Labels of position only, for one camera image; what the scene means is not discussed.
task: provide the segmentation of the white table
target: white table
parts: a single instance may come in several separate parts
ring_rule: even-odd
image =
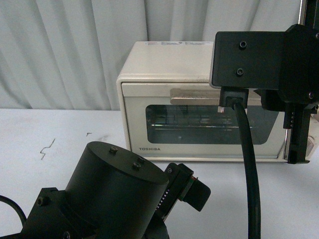
[[[41,188],[64,190],[91,141],[125,148],[115,111],[0,110],[0,194],[25,214]],[[319,151],[307,165],[258,163],[262,238],[319,238]],[[185,163],[212,194],[202,212],[178,202],[166,220],[171,239],[247,238],[247,197],[242,163]],[[168,162],[156,163],[165,169]],[[15,211],[0,203],[0,236],[20,232]]]

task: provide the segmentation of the white curtain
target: white curtain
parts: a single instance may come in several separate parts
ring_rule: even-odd
[[[285,31],[300,0],[1,0],[0,108],[118,110],[136,41]]]

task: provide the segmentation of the oven door handle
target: oven door handle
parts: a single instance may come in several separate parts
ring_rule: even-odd
[[[220,90],[182,90],[173,88],[170,90],[170,103],[172,105],[219,105]],[[248,105],[261,106],[260,96],[255,92],[249,92]]]

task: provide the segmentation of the white toaster oven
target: white toaster oven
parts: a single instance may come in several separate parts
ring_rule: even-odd
[[[235,112],[208,83],[213,42],[136,42],[117,79],[127,149],[149,160],[242,161]],[[283,113],[249,93],[258,161],[284,161]]]

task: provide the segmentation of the black cable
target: black cable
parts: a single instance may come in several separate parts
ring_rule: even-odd
[[[249,122],[244,107],[241,103],[235,103],[233,107],[239,126],[246,173],[248,201],[248,239],[260,239],[260,194],[253,140],[251,138]]]
[[[22,211],[21,207],[19,207],[19,205],[16,202],[14,202],[13,200],[11,200],[10,198],[6,198],[5,196],[2,196],[2,195],[0,195],[0,202],[4,202],[4,203],[8,204],[16,211],[16,213],[18,214],[18,216],[21,220],[22,226],[23,226],[25,221],[26,221],[26,216],[25,216],[24,212]]]

